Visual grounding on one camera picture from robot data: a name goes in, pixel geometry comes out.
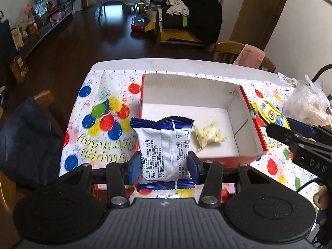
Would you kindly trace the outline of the blue white biscuit packet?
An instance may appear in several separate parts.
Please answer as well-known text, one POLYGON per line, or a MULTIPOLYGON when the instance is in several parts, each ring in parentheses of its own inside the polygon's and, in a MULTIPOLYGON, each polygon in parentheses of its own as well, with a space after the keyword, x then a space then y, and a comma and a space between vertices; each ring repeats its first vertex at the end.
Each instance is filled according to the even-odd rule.
POLYGON ((188 170, 193 123, 192 119, 180 116, 159 121, 131 119, 141 153, 138 191, 194 188, 188 170))

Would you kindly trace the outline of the yellow minion snack packet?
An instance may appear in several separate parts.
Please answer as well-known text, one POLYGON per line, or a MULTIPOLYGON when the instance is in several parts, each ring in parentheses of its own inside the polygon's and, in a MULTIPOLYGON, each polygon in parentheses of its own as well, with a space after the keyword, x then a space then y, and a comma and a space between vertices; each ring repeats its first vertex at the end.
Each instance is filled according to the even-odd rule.
POLYGON ((287 118, 275 105, 270 103, 270 101, 259 98, 257 101, 252 102, 252 106, 265 124, 274 123, 286 129, 290 129, 287 118))

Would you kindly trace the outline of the clear plastic bag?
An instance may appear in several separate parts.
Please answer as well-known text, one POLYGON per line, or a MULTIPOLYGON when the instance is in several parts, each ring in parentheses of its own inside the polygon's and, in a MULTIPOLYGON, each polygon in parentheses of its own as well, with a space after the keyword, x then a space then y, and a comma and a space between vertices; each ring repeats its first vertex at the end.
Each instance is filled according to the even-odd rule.
POLYGON ((321 86, 305 75, 285 102, 282 113, 287 118, 316 126, 331 126, 330 102, 321 86))

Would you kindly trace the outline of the pale yellow snack packet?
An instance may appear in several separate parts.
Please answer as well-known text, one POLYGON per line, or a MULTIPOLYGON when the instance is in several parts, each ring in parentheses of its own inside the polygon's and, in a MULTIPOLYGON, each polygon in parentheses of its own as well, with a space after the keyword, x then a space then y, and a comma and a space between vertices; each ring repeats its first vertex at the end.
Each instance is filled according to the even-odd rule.
POLYGON ((216 121, 212 121, 212 123, 206 127, 193 125, 193 129, 199 145, 199 151, 206 148, 210 143, 225 142, 227 140, 227 138, 221 134, 220 127, 216 121))

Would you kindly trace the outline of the colourful balloon birthday tablecloth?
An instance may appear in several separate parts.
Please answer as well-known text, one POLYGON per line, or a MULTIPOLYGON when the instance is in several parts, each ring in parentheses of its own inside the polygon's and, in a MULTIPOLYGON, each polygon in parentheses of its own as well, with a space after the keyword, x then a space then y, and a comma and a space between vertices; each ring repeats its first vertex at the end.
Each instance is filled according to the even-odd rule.
POLYGON ((228 78, 216 75, 171 73, 166 71, 96 70, 90 72, 74 104, 63 143, 60 175, 83 163, 99 169, 116 161, 128 161, 138 149, 136 132, 130 126, 133 117, 141 113, 141 83, 145 74, 171 74, 219 80, 237 84, 250 104, 250 114, 261 130, 267 152, 254 160, 252 167, 279 183, 312 200, 320 190, 314 175, 292 163, 289 148, 268 137, 265 122, 256 114, 252 102, 259 98, 282 107, 293 92, 271 82, 228 78))

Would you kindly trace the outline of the red cardboard box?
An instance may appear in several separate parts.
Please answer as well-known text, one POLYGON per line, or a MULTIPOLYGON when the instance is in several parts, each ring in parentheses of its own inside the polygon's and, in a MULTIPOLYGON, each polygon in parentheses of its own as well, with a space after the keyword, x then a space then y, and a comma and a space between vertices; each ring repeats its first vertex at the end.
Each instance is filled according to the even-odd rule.
POLYGON ((199 150, 195 134, 190 150, 201 161, 225 167, 250 164, 267 152, 261 130, 250 114, 250 104, 237 84, 171 74, 145 74, 141 83, 140 117, 158 121, 169 116, 188 117, 196 127, 216 122, 226 140, 199 150))

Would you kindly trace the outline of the wooden chair with pink cloth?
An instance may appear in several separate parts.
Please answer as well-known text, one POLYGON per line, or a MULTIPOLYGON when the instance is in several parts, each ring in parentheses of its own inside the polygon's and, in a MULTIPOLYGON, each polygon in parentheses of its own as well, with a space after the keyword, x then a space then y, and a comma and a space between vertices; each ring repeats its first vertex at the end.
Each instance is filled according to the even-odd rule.
POLYGON ((274 73, 276 65, 259 48, 235 41, 219 41, 213 49, 212 61, 253 69, 265 69, 274 73))

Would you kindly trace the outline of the sofa with clothes pile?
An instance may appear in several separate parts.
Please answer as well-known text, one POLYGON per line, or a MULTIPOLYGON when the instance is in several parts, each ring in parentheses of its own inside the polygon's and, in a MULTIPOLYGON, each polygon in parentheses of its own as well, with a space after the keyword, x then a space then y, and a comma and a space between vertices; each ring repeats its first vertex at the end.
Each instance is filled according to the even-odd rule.
POLYGON ((146 14, 145 32, 156 29, 161 41, 215 44, 223 22, 220 0, 163 0, 146 14))

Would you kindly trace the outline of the dark tv console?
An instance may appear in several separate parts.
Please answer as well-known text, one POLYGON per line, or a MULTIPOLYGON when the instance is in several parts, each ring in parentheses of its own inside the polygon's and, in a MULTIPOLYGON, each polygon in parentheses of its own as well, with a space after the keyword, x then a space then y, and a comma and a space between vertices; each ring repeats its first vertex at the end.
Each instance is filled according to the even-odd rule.
POLYGON ((68 0, 65 3, 57 5, 54 11, 44 13, 37 21, 37 31, 28 34, 23 40, 24 45, 18 49, 18 52, 24 57, 28 57, 34 48, 61 22, 73 14, 74 1, 68 0))

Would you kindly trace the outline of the black side cabinet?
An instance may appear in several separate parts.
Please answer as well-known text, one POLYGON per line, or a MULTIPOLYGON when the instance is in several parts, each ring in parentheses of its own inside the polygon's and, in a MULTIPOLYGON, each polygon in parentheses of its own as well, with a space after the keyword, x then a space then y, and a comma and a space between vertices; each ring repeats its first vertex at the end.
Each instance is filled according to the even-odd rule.
POLYGON ((16 79, 11 71, 10 64, 17 56, 17 49, 12 38, 9 20, 1 23, 0 40, 0 67, 1 67, 1 87, 5 86, 10 90, 15 86, 16 79))

